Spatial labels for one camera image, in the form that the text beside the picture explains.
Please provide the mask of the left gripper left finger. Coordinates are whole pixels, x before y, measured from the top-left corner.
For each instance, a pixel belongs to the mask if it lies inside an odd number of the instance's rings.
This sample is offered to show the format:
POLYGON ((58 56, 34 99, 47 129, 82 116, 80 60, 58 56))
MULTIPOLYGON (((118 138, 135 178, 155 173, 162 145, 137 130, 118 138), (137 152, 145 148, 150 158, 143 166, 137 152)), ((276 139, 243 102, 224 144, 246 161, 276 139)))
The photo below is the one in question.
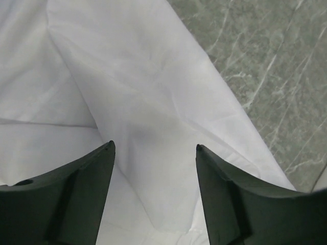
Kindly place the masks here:
POLYGON ((45 174, 1 186, 1 244, 95 244, 115 144, 45 174))

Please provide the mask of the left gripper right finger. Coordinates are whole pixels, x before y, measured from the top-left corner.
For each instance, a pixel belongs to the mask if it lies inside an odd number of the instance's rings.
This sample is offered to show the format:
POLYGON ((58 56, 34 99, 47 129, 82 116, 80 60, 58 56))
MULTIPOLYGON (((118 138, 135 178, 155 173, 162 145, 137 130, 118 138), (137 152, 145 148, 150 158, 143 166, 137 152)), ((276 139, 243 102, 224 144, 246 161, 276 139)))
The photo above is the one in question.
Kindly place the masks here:
POLYGON ((260 180, 203 145, 196 168, 210 244, 326 244, 326 190, 260 180))

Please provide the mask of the white long sleeve shirt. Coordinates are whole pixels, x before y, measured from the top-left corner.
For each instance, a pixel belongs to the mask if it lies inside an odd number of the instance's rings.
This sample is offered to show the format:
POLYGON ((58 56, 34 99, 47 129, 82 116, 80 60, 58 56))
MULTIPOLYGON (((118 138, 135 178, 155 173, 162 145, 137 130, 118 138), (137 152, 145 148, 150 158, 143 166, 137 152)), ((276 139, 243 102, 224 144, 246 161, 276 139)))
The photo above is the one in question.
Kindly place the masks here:
POLYGON ((210 244, 197 145, 326 190, 326 1, 1 1, 1 186, 110 141, 95 244, 210 244))

